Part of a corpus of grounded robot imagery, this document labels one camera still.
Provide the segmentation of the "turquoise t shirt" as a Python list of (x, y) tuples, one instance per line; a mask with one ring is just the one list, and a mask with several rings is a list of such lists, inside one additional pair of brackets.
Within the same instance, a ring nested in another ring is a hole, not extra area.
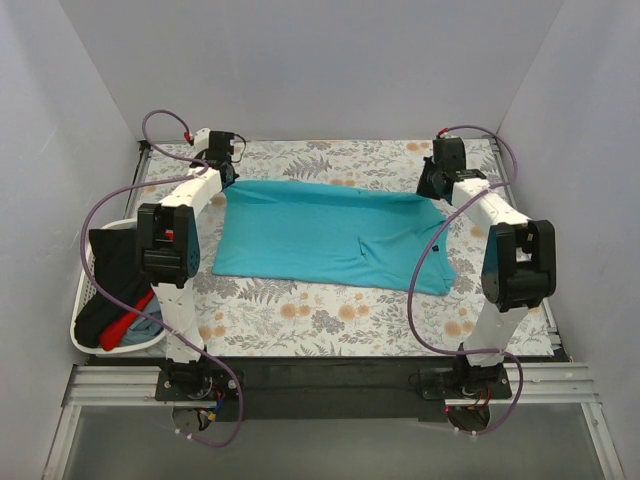
[(452, 289), (444, 215), (413, 193), (284, 181), (241, 181), (212, 271), (443, 296)]

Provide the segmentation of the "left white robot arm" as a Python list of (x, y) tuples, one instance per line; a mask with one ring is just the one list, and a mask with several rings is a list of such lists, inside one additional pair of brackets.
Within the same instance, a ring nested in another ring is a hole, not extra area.
[(157, 203), (137, 211), (137, 259), (161, 309), (167, 335), (165, 384), (193, 400), (213, 390), (211, 368), (202, 357), (194, 302), (194, 277), (201, 249), (196, 219), (238, 175), (234, 169), (236, 135), (201, 129), (187, 138), (196, 150), (189, 178)]

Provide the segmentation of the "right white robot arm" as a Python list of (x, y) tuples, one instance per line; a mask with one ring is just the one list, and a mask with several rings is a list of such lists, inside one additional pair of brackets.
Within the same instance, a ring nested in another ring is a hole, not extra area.
[(459, 156), (426, 157), (417, 194), (446, 201), (486, 235), (480, 275), (485, 302), (451, 369), (441, 374), (445, 388), (475, 397), (506, 380), (503, 361), (515, 330), (556, 290), (555, 228), (513, 208)]

